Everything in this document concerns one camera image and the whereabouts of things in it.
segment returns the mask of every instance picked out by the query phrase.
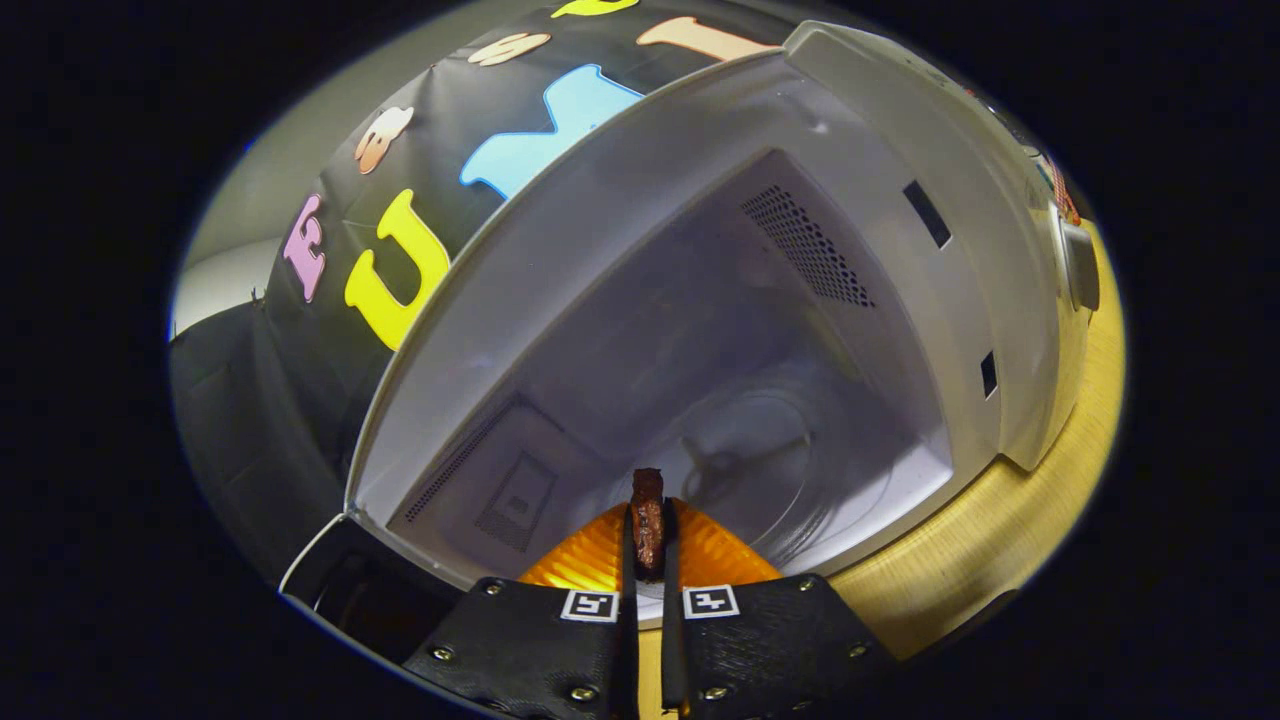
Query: black fabric cover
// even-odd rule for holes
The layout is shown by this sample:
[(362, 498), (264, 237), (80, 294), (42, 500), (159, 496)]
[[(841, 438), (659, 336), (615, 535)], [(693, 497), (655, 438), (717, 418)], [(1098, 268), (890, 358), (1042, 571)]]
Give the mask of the black fabric cover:
[(273, 584), (342, 507), (342, 482), (308, 432), (261, 302), (197, 323), (169, 346), (187, 457), (219, 521)]

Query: white wall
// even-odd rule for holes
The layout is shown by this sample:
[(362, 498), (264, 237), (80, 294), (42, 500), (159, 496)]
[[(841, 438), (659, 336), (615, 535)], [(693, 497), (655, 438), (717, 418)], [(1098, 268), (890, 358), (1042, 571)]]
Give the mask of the white wall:
[(280, 238), (261, 240), (225, 250), (179, 275), (174, 288), (169, 340), (205, 318), (266, 295), (266, 281), (280, 249)]

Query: orange letter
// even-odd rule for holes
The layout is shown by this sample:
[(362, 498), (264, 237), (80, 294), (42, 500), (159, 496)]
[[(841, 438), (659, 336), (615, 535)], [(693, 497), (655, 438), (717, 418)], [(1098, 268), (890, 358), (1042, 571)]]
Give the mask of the orange letter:
[(476, 50), (470, 58), (468, 63), (480, 63), (480, 67), (488, 68), (489, 65), (500, 65), (512, 58), (518, 58), (535, 47), (541, 47), (550, 40), (552, 36), (545, 32), (538, 35), (529, 35), (527, 32), (517, 32), (516, 35), (508, 35), (493, 45), (488, 45)]
[(733, 60), (744, 55), (771, 50), (777, 45), (762, 45), (731, 32), (698, 24), (698, 18), (672, 18), (645, 31), (636, 45), (655, 45), (666, 42), (687, 47), (717, 60)]
[(399, 350), (401, 341), (408, 333), (410, 325), (422, 311), (429, 297), (440, 284), (444, 273), (449, 272), (449, 254), (444, 251), (440, 240), (431, 228), (417, 217), (410, 201), (413, 191), (406, 190), (383, 213), (378, 223), (378, 238), (390, 236), (404, 249), (422, 278), (417, 296), (408, 305), (401, 305), (387, 290), (387, 284), (374, 270), (374, 251), (365, 250), (356, 259), (356, 266), (347, 277), (347, 305), (360, 310), (365, 322), (378, 338), (393, 351)]

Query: orange object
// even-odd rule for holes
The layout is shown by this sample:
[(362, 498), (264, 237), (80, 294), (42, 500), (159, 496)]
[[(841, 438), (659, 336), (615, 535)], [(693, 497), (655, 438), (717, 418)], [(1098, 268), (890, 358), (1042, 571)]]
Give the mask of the orange object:
[(627, 503), (607, 510), (564, 538), (524, 575), (521, 583), (575, 591), (622, 591), (622, 521)]
[[(742, 585), (782, 577), (737, 536), (672, 498), (680, 524), (680, 587)], [(534, 585), (620, 592), (622, 523), (627, 503), (611, 507), (534, 564), (520, 582)]]

